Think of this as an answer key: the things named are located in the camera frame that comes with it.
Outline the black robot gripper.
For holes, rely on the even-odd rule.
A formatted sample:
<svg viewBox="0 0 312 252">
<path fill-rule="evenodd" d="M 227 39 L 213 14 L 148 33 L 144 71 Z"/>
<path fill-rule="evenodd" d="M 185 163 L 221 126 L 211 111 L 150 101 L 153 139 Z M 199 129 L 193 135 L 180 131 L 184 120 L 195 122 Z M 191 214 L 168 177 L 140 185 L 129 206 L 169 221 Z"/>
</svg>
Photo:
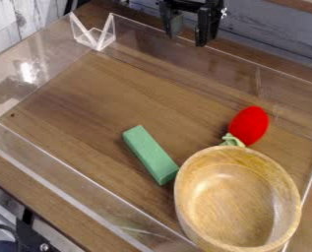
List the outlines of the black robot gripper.
<svg viewBox="0 0 312 252">
<path fill-rule="evenodd" d="M 196 46 L 204 47 L 216 39 L 221 18 L 227 16 L 224 0 L 158 0 L 164 28 L 175 38 L 184 28 L 183 11 L 197 12 Z"/>
</svg>

